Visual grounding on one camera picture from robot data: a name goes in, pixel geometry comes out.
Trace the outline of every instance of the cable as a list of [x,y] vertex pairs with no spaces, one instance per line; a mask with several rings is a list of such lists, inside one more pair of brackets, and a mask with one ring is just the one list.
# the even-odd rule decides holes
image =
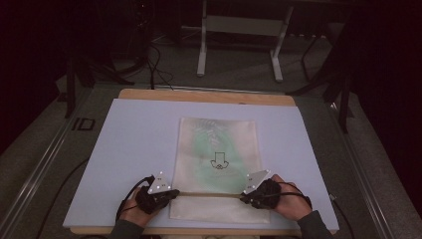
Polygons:
[[[161,39],[166,39],[167,41],[165,41],[165,42],[158,41],[158,40],[161,40]],[[168,39],[167,35],[161,35],[160,37],[157,37],[154,40],[152,40],[151,43],[158,44],[158,45],[173,45],[173,44],[175,44],[173,41]]]
[[299,196],[301,198],[303,198],[305,200],[305,202],[310,206],[311,209],[313,209],[313,204],[311,203],[311,200],[309,197],[304,196],[301,193],[296,193],[296,192],[280,192],[280,193],[275,193],[275,194],[269,194],[269,195],[264,195],[261,197],[274,197],[274,196]]
[[344,212],[341,210],[341,208],[338,206],[336,200],[336,197],[333,196],[331,193],[329,193],[329,198],[331,199],[331,201],[334,203],[335,207],[338,209],[338,211],[340,212],[341,216],[344,218],[345,224],[347,224],[348,227],[348,231],[350,232],[351,238],[354,239],[354,232],[353,229],[351,228],[350,222],[348,221],[347,217],[345,216]]
[[53,206],[54,206],[54,204],[55,204],[55,202],[56,202],[56,200],[57,200],[57,198],[59,197],[59,195],[60,195],[60,192],[62,191],[62,189],[63,189],[63,187],[65,186],[65,184],[68,182],[68,180],[69,180],[69,178],[71,178],[71,176],[75,173],[75,171],[76,170],[78,170],[82,165],[84,165],[85,163],[87,163],[88,161],[89,161],[90,159],[89,158],[87,158],[87,159],[85,159],[84,161],[82,161],[80,164],[78,164],[78,166],[76,166],[69,174],[68,174],[68,176],[65,178],[65,180],[62,182],[62,184],[60,185],[60,187],[59,187],[59,190],[56,192],[56,195],[54,196],[54,198],[53,198],[53,201],[52,201],[52,203],[50,204],[50,207],[49,207],[49,209],[47,210],[47,213],[46,213],[46,215],[44,216],[44,219],[43,219],[43,222],[41,223],[41,227],[40,227],[40,229],[38,230],[38,233],[37,233],[37,237],[36,237],[36,239],[39,239],[40,237],[41,237],[41,234],[43,233],[43,230],[44,230],[44,226],[46,225],[46,222],[47,222],[47,219],[49,218],[49,215],[50,215],[50,212],[51,212],[51,210],[53,209]]
[[298,192],[300,192],[301,194],[303,194],[296,186],[292,185],[291,183],[288,183],[288,182],[278,182],[278,183],[290,185],[290,186],[294,187]]
[[[131,48],[132,42],[133,42],[133,36],[136,31],[141,32],[141,42],[145,41],[144,35],[148,35],[148,31],[150,31],[150,25],[152,24],[154,18],[155,18],[155,4],[154,1],[149,1],[148,3],[141,3],[141,1],[136,2],[134,6],[131,9],[136,9],[137,12],[133,12],[134,18],[136,19],[136,27],[133,29],[132,34],[130,35],[129,42],[126,47],[125,57],[128,58],[129,50]],[[118,75],[124,75],[127,73],[134,72],[141,68],[145,63],[145,58],[143,56],[138,56],[135,60],[134,64],[130,67],[127,67],[125,69],[116,70],[115,72]]]
[[201,30],[195,31],[195,32],[194,32],[194,33],[192,33],[192,34],[189,34],[189,35],[187,35],[187,36],[182,37],[181,39],[182,39],[182,40],[185,40],[185,39],[187,39],[187,38],[190,38],[190,37],[192,37],[192,36],[195,36],[196,34],[198,34],[198,33],[200,33],[200,32],[201,32]]
[[124,208],[123,210],[121,210],[121,212],[123,212],[123,211],[127,211],[127,210],[130,210],[130,209],[133,209],[133,208],[135,208],[135,207],[137,207],[137,204],[136,204],[135,206],[131,206],[131,207]]
[[124,198],[124,200],[121,202],[120,206],[118,207],[117,213],[115,214],[115,221],[118,220],[118,218],[120,217],[121,212],[125,211],[126,209],[131,209],[131,208],[125,208],[124,204],[126,203],[127,199],[130,197],[130,195],[133,193],[133,191],[136,189],[137,186],[139,186],[141,183],[145,182],[148,178],[145,177],[142,180],[140,180],[137,184],[134,185],[134,187],[130,190],[130,192],[127,194],[127,196]]
[[151,78],[150,78],[150,86],[151,86],[151,89],[152,89],[152,90],[154,90],[154,85],[155,85],[155,82],[154,82],[154,73],[155,73],[155,72],[157,72],[157,73],[158,73],[158,76],[161,78],[161,80],[162,80],[162,81],[163,81],[166,85],[168,85],[172,91],[174,91],[174,89],[173,89],[173,88],[172,88],[172,86],[168,83],[168,81],[167,81],[167,80],[165,80],[165,79],[161,76],[161,73],[164,73],[164,74],[168,74],[168,75],[170,75],[170,76],[171,76],[170,81],[171,81],[171,80],[173,80],[173,75],[171,75],[170,73],[163,72],[163,71],[160,71],[160,70],[158,70],[158,69],[157,69],[158,63],[159,63],[159,61],[160,61],[160,59],[161,59],[161,52],[159,51],[159,49],[158,49],[158,48],[156,48],[156,47],[155,47],[155,46],[153,46],[152,44],[150,45],[150,47],[151,47],[152,49],[154,49],[154,50],[155,50],[155,52],[158,54],[158,58],[157,58],[157,60],[156,60],[155,64],[153,64],[151,60],[148,60],[148,61],[147,61],[147,64],[148,64],[148,67],[149,67],[149,70],[150,70],[150,73],[151,73]]

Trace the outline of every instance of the black object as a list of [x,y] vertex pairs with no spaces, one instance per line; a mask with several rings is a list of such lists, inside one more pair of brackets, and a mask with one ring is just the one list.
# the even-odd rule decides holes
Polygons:
[[249,194],[242,193],[240,200],[258,209],[273,209],[279,203],[280,196],[268,195],[279,195],[280,189],[279,183],[269,178],[257,190]]
[[96,125],[95,119],[77,118],[75,120],[74,126],[72,127],[72,130],[91,131],[93,130],[95,125]]
[[258,209],[274,209],[280,201],[280,196],[293,195],[302,197],[310,206],[310,208],[313,208],[310,198],[304,196],[298,188],[289,184],[290,186],[297,189],[299,193],[283,192],[283,187],[280,186],[280,183],[285,182],[276,182],[273,179],[269,178],[263,181],[261,185],[257,188],[257,190],[249,194],[242,193],[242,197],[240,198],[240,200],[245,202],[246,204],[251,204],[253,207]]
[[126,198],[121,202],[120,206],[118,207],[117,214],[115,215],[115,220],[118,220],[123,210],[130,210],[136,207],[134,206],[134,207],[123,209],[129,196],[133,193],[133,191],[137,188],[137,186],[139,186],[143,182],[147,182],[148,186],[142,186],[140,188],[140,191],[135,196],[135,200],[137,203],[137,207],[139,207],[140,210],[144,211],[147,214],[151,214],[152,212],[165,207],[170,202],[171,199],[176,198],[177,195],[180,193],[179,190],[174,189],[174,190],[165,191],[165,192],[148,194],[148,189],[152,185],[152,182],[154,180],[155,180],[155,177],[153,175],[149,177],[144,177],[130,190]]
[[328,83],[322,97],[326,103],[334,103],[341,94],[338,122],[344,133],[347,133],[347,103],[352,76],[366,55],[366,49],[373,44],[370,34],[373,12],[370,10],[373,9],[369,6],[354,9],[312,82],[298,90],[286,93],[287,96],[300,96]]
[[149,186],[142,186],[135,197],[137,206],[140,210],[147,214],[151,214],[154,211],[164,208],[168,205],[171,199],[176,198],[180,193],[179,190],[173,189],[170,191],[148,194],[148,189]]
[[134,85],[134,82],[129,82],[121,78],[116,72],[107,68],[106,66],[100,65],[92,60],[90,57],[83,55],[80,52],[70,52],[70,59],[67,65],[67,111],[65,118],[69,118],[72,115],[76,107],[76,96],[75,96],[75,80],[76,76],[81,82],[83,87],[92,88],[96,82],[92,74],[92,70],[107,76],[109,79],[121,84],[121,85]]
[[320,27],[319,31],[316,33],[316,36],[311,41],[310,45],[308,46],[307,50],[304,52],[304,54],[301,57],[301,64],[302,68],[304,69],[305,77],[307,78],[308,82],[311,80],[308,71],[307,66],[305,65],[305,56],[307,53],[311,50],[314,43],[321,38],[322,35],[325,35],[328,39],[329,43],[334,46],[335,42],[338,39],[338,36],[340,35],[342,28],[344,27],[344,23],[327,23]]

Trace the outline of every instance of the sleeve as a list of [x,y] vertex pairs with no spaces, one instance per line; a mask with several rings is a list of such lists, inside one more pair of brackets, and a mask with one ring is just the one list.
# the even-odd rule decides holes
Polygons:
[[143,228],[132,222],[117,220],[108,239],[138,239],[142,232]]
[[332,234],[326,229],[318,211],[313,211],[298,221],[304,239],[331,239]]

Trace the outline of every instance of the hand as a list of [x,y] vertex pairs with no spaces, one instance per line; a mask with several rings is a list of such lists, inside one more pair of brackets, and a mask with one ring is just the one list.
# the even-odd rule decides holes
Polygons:
[[[274,174],[271,179],[276,182],[284,182],[277,174]],[[281,183],[280,191],[298,192],[298,190],[294,188],[294,183],[289,184]],[[279,204],[277,204],[274,210],[282,216],[294,221],[299,221],[304,216],[310,214],[313,211],[302,197],[294,195],[281,196],[279,199]]]
[[146,227],[146,224],[156,215],[158,214],[158,211],[153,212],[152,214],[146,214],[144,211],[140,210],[139,207],[137,207],[137,203],[135,200],[136,194],[139,192],[140,188],[136,188],[133,191],[133,194],[130,199],[126,201],[126,203],[123,206],[123,209],[121,210],[121,214],[119,219],[126,220],[129,222],[132,222],[142,228]]

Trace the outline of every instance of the white board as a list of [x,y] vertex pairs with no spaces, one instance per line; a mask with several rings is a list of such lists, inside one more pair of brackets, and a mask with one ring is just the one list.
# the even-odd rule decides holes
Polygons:
[[[65,227],[111,227],[127,193],[143,177],[163,171],[171,183],[181,118],[254,120],[263,168],[294,182],[311,198],[328,230],[338,223],[305,125],[296,107],[114,100],[66,216]],[[227,224],[169,218],[168,207],[149,227],[297,229],[271,213],[268,224]]]

